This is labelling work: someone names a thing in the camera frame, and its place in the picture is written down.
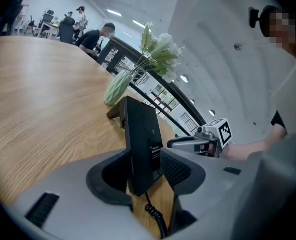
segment desk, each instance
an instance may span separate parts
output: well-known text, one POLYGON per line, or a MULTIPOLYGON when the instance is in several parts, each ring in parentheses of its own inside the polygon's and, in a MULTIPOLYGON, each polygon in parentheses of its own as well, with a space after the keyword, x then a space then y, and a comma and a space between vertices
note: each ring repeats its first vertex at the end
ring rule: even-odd
MULTIPOLYGON (((0 37, 0 201, 10 204, 67 162, 125 147, 124 130, 108 120, 103 95, 113 76, 76 46, 45 38, 0 37)), ((132 92, 126 95, 139 99, 132 92)), ((163 146, 174 137, 158 118, 163 146)), ((173 192, 161 177, 149 190, 169 224, 173 192)), ((134 215, 155 236, 157 224, 132 195, 134 215)))
POLYGON ((37 35, 38 38, 40 37, 43 26, 47 26, 47 27, 50 28, 50 32, 49 32, 49 36, 48 36, 49 39, 51 39, 51 37, 52 37, 53 30, 56 29, 57 33, 56 33, 56 36, 54 37, 54 39, 57 38, 57 36, 59 34, 59 26, 55 26, 53 23, 45 22, 45 21, 43 21, 42 24, 41 24, 41 28, 39 29, 39 32, 38 32, 38 35, 37 35))

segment green vase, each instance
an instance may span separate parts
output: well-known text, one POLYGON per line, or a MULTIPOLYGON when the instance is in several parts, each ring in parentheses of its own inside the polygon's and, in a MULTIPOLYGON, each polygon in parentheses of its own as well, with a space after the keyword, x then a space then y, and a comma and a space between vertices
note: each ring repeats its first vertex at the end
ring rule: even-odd
POLYGON ((106 93, 104 94, 103 102, 109 106, 115 105, 120 97, 126 91, 129 83, 131 82, 132 76, 126 71, 121 71, 116 77, 110 82, 107 87, 106 93))

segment black shirt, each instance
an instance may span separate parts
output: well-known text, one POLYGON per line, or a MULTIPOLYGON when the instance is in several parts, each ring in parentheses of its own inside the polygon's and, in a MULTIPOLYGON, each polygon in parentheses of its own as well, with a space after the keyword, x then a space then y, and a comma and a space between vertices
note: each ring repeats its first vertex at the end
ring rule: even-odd
POLYGON ((272 118, 271 124, 274 126, 275 124, 281 125, 284 129, 286 128, 279 112, 277 111, 276 114, 274 115, 274 117, 272 118))
POLYGON ((100 37, 99 30, 91 30, 83 34, 78 41, 75 43, 76 46, 83 45, 87 49, 93 50, 98 43, 100 37))

